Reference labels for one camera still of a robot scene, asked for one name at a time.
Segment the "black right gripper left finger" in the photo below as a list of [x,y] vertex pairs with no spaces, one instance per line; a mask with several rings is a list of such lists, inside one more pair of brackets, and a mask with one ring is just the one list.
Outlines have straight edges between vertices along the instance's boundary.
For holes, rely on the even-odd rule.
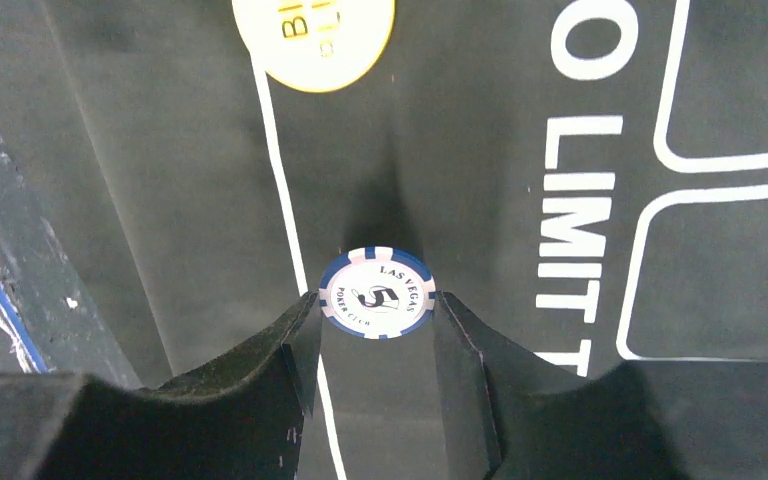
[[316,293],[156,389],[0,374],[0,479],[293,479],[321,344]]

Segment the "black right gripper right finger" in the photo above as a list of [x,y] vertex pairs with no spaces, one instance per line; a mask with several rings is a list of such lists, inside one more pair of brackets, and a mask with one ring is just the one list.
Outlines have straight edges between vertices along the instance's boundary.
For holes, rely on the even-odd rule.
[[433,330],[454,479],[768,479],[768,361],[624,361],[585,379],[449,292]]

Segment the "white blue poker chip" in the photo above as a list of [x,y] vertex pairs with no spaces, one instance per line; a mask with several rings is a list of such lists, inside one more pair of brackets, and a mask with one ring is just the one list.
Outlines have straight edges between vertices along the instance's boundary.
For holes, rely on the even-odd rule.
[[422,261],[384,246],[343,253],[319,283],[324,316],[338,329],[371,340],[418,329],[431,318],[436,294],[434,277]]

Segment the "yellow big blind button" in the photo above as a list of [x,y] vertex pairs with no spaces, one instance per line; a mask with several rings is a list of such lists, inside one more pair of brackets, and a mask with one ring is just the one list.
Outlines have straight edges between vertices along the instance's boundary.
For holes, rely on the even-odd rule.
[[253,61],[277,82],[305,93],[345,88],[386,49],[394,0],[239,0],[232,12]]

